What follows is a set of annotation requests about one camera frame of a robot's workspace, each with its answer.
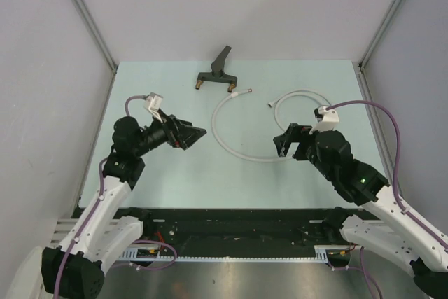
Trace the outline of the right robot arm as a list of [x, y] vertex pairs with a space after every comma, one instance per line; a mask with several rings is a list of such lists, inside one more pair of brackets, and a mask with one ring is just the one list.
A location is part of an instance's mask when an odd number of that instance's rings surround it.
[[363, 246], [404, 270], [427, 296], [447, 297], [447, 235], [407, 202], [400, 206], [402, 198], [393, 194], [387, 178], [355, 159], [342, 133], [312, 132], [309, 126], [292, 123], [273, 142], [280, 157], [297, 143], [294, 159], [313, 164], [345, 201], [362, 207], [393, 231], [389, 235], [336, 208], [335, 217], [323, 226], [328, 242], [339, 244], [344, 239]]

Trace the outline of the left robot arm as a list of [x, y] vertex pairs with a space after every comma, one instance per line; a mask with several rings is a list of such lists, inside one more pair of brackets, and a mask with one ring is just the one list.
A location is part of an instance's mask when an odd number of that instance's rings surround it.
[[141, 127], [131, 116], [118, 119], [111, 152], [99, 163], [97, 192], [58, 246], [43, 250], [45, 291], [54, 298], [96, 298], [123, 252], [136, 241], [150, 241], [155, 234], [150, 221], [131, 215], [123, 216], [111, 231], [106, 229], [136, 186], [145, 168], [143, 156], [163, 144], [187, 150], [206, 133], [165, 113], [153, 118], [148, 127]]

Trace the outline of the dark grey faucet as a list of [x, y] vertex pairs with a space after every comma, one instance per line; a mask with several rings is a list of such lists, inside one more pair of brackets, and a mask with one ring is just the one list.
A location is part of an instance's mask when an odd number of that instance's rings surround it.
[[203, 82], [213, 82], [213, 83], [225, 83], [228, 84], [227, 91], [232, 93], [237, 87], [238, 78], [236, 76], [229, 75], [225, 73], [225, 61], [227, 56], [230, 54], [232, 48], [230, 46], [225, 46], [224, 49], [219, 53], [215, 60], [211, 63], [210, 72], [199, 72], [197, 75], [197, 82], [195, 89], [199, 90]]

